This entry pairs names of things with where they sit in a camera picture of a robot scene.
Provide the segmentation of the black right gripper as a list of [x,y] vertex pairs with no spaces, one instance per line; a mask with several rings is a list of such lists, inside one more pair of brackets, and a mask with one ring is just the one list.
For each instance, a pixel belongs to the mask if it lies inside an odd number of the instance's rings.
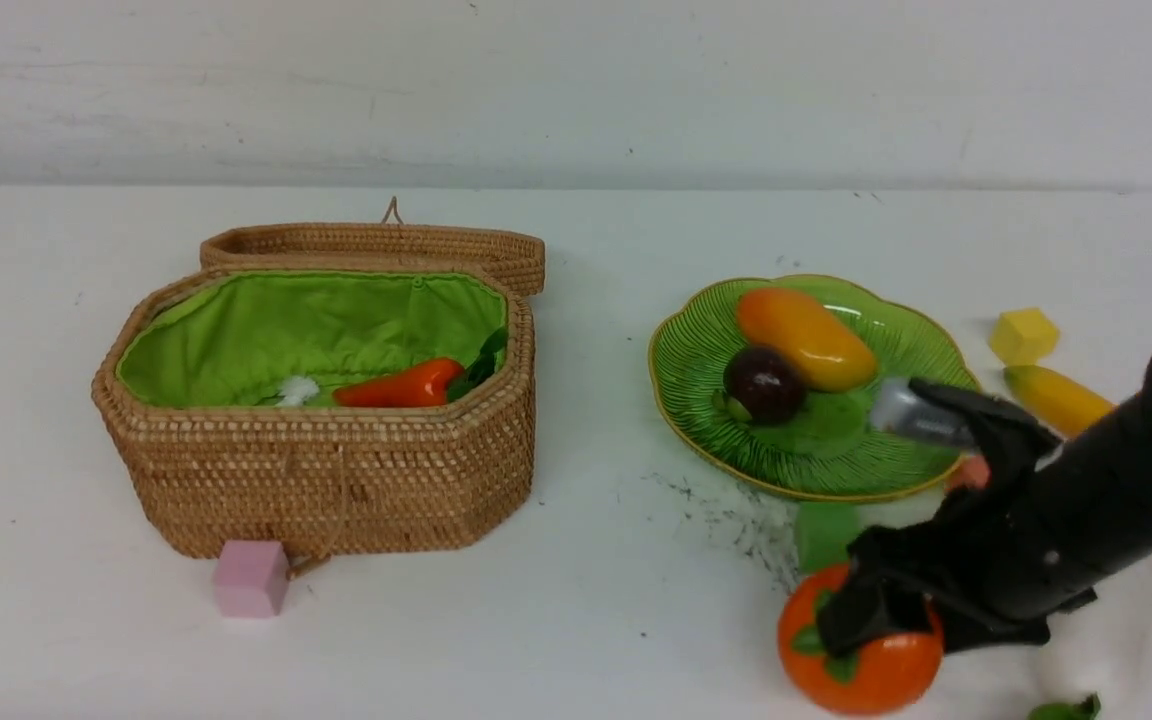
[[869,526],[849,544],[846,583],[814,611],[826,655],[846,659],[899,635],[935,637],[946,653],[1044,644],[1048,619],[1096,600],[1101,553],[1089,538],[1102,480],[1043,470],[956,488],[932,518]]

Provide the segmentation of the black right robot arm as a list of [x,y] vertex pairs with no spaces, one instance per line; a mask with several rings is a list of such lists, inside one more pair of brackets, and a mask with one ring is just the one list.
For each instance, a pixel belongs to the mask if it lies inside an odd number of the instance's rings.
[[832,659],[935,628],[946,653],[1039,646],[1052,614],[1152,553],[1152,357],[1140,389],[1068,441],[1005,397],[922,378],[882,382],[869,423],[973,450],[990,479],[849,544],[844,583],[814,612]]

